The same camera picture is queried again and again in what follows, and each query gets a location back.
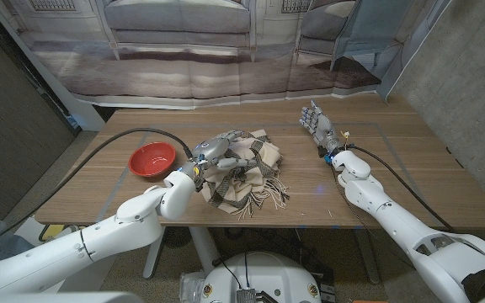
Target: red bowl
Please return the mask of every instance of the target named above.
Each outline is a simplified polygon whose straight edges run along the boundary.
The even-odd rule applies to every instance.
[[[153,142],[138,148],[128,159],[131,172],[142,177],[165,173],[175,160],[175,148],[166,142]]]

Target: gray wall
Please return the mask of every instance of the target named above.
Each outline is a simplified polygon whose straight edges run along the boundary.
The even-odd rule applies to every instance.
[[[454,0],[392,93],[408,100],[485,190],[485,1]]]

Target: tabletop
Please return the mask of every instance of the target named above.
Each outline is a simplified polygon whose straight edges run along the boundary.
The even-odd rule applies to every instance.
[[[457,230],[485,230],[485,193],[447,152],[443,143],[401,96],[384,104],[376,95],[316,98],[336,130],[349,131],[349,143],[386,161],[427,204]],[[78,158],[74,169],[95,147],[130,128],[152,127],[173,133],[188,146],[228,130],[265,130],[283,156],[280,180],[288,187],[285,209],[268,198],[253,216],[239,220],[209,205],[194,193],[177,221],[161,218],[164,226],[246,226],[360,228],[361,222],[340,195],[333,174],[317,156],[312,136],[298,120],[310,99],[210,107],[194,110],[120,109]],[[42,206],[35,219],[44,224],[92,225],[115,214],[117,208],[162,178],[143,178],[127,167],[132,152],[153,141],[166,141],[177,150],[172,169],[185,161],[181,146],[153,133],[133,133],[110,143]],[[354,151],[371,166],[372,174],[396,202],[429,226],[442,225],[378,161]],[[356,209],[369,228],[378,223]]]

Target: couch image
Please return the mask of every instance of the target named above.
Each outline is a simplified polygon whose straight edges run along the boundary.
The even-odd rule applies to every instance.
[[[396,32],[412,0],[312,0],[296,39],[299,54],[331,58],[330,70],[341,56],[380,54],[394,44]]]
[[[248,50],[255,60],[256,0],[97,0],[117,60],[124,46]]]

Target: wire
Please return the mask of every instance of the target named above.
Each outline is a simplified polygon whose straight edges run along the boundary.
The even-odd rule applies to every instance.
[[[246,262],[246,252],[244,252],[244,268],[246,270],[246,287],[250,289],[250,283],[248,282],[248,264]]]
[[[337,178],[337,175],[336,175],[336,171],[334,170],[334,167],[331,165],[330,168],[333,170],[333,175],[334,175],[334,183],[336,184],[336,188],[338,188],[338,191],[340,192],[340,195],[342,196],[342,198],[344,198],[344,201],[345,203],[347,204],[347,206],[349,207],[349,209],[351,210],[351,212],[353,213],[353,215],[355,217],[357,217],[357,219],[359,220],[360,224],[362,224],[362,226],[366,229],[366,231],[368,231],[368,233],[371,234],[372,237],[374,237],[377,241],[381,240],[378,236],[376,236],[373,232],[371,232],[371,230],[368,228],[368,226],[366,226],[366,224],[362,221],[362,219],[360,219],[359,215],[356,213],[356,211],[354,211],[353,209],[353,206],[351,206],[351,203],[347,200],[347,198],[345,197],[344,195],[344,192],[342,191],[342,189],[340,188],[340,184],[338,183],[338,178]],[[411,264],[409,263],[408,261],[405,261],[403,258],[401,258],[399,255],[397,255],[395,252],[393,252],[389,247],[386,247],[386,250],[388,250],[388,252],[390,252],[392,255],[394,255],[398,260],[402,261],[404,264],[406,264],[408,267],[412,268],[412,269],[415,269],[416,268]]]
[[[398,179],[398,181],[400,181],[400,183],[409,191],[409,193],[411,193],[413,195],[413,197],[418,200],[418,202],[420,202],[420,204],[427,210],[429,211],[430,214],[432,214],[437,220],[439,220],[439,222],[441,222],[446,228],[448,228],[449,231],[452,231],[452,232],[456,232],[454,227],[452,227],[450,224],[448,224],[447,221],[445,221],[445,219],[441,218],[434,210],[431,209],[431,207],[429,207],[429,205],[426,204],[426,202],[424,202],[424,200],[422,198],[420,198],[417,193],[415,193],[413,191],[413,189],[411,189],[411,187],[405,183],[405,181],[403,181],[402,177],[400,177],[395,171],[394,169],[392,169],[392,167],[390,167],[388,164],[386,164],[386,162],[384,162],[383,160],[381,160],[378,156],[372,154],[371,152],[367,151],[366,149],[364,148],[360,148],[358,146],[354,146],[354,145],[350,145],[348,146],[348,148],[354,148],[356,150],[359,150],[363,153],[366,153],[368,155],[370,155],[371,157],[375,158],[377,161],[379,161],[381,164],[383,164],[386,168],[388,168],[388,170],[394,175],[394,177],[396,177]]]
[[[239,282],[239,279],[237,279],[237,276],[231,270],[229,270],[229,268],[227,267],[226,263],[224,263],[224,260],[221,259],[221,261],[222,261],[222,264],[224,264],[224,267],[227,269],[227,271],[229,271],[230,273],[232,273],[233,278],[235,278],[235,280],[239,284],[239,289],[242,290],[243,288],[241,287],[241,282]]]
[[[143,128],[135,128],[135,129],[130,129],[130,130],[125,130],[123,132],[120,132],[119,134],[115,135],[115,136],[112,136],[111,138],[109,138],[108,140],[104,141],[101,145],[99,145],[97,148],[95,148],[93,151],[91,151],[91,153],[89,153],[89,155],[83,159],[82,162],[80,162],[80,164],[74,168],[74,170],[72,171],[72,173],[70,173],[66,178],[64,178],[60,183],[59,185],[57,185],[57,187],[52,190],[50,192],[50,194],[48,194],[48,196],[46,198],[44,198],[42,200],[42,202],[40,202],[39,204],[37,204],[29,213],[27,213],[27,215],[24,215],[22,216],[20,219],[18,219],[16,222],[14,222],[13,224],[11,224],[10,226],[7,226],[5,228],[3,228],[1,231],[0,231],[0,236],[2,234],[4,234],[5,232],[7,231],[10,231],[12,230],[14,227],[16,227],[18,224],[20,224],[22,221],[26,220],[27,218],[29,218],[30,216],[32,216],[40,207],[42,207],[42,205],[44,205],[46,202],[48,202],[49,199],[51,199],[51,197],[53,197],[63,186],[65,186],[65,184],[68,183],[68,181],[70,181],[72,179],[72,177],[74,177],[74,175],[76,175],[76,173],[89,161],[91,160],[91,158],[97,153],[99,152],[101,149],[103,149],[105,146],[107,146],[109,143],[111,143],[112,141],[115,141],[116,139],[119,139],[121,138],[122,136],[125,136],[125,135],[128,135],[128,134],[131,134],[131,133],[135,133],[135,132],[138,132],[138,131],[148,131],[148,132],[153,132],[153,133],[158,133],[160,135],[164,135],[164,136],[168,136],[174,140],[176,140],[176,142],[178,142],[184,149],[184,153],[186,154],[187,157],[192,157],[192,151],[189,149],[189,147],[184,144],[184,142],[179,139],[177,136],[175,135],[172,135],[170,133],[168,133],[167,131],[163,131],[163,130],[157,130],[157,129],[153,129],[153,128],[148,128],[148,127],[143,127]]]
[[[286,253],[287,255],[291,255],[293,253],[293,251],[289,252],[287,249],[285,249],[285,246],[284,245],[280,245],[276,241],[273,241],[274,237],[279,237],[284,242],[290,244],[291,249],[297,251],[297,249],[296,249],[296,247],[294,247],[293,243],[290,240],[288,240],[285,237],[283,237],[282,235],[280,235],[279,233],[276,233],[275,232],[276,231],[275,229],[272,230],[272,231],[274,231],[274,235],[272,237],[267,237],[267,236],[264,235],[263,232],[261,232],[261,231],[266,231],[265,229],[250,228],[249,230],[257,233],[258,235],[260,235],[263,239],[267,240],[268,243],[274,244],[279,249],[283,250],[284,253]],[[328,269],[328,270],[332,271],[332,269],[330,269],[329,266],[327,266],[325,263],[321,262],[321,260],[319,260],[319,258],[316,257],[316,255],[313,253],[313,251],[311,249],[306,248],[303,245],[300,245],[300,248],[303,249],[303,250],[305,250],[308,253],[308,255],[310,255],[310,257],[312,257],[322,268],[325,268],[325,269]]]

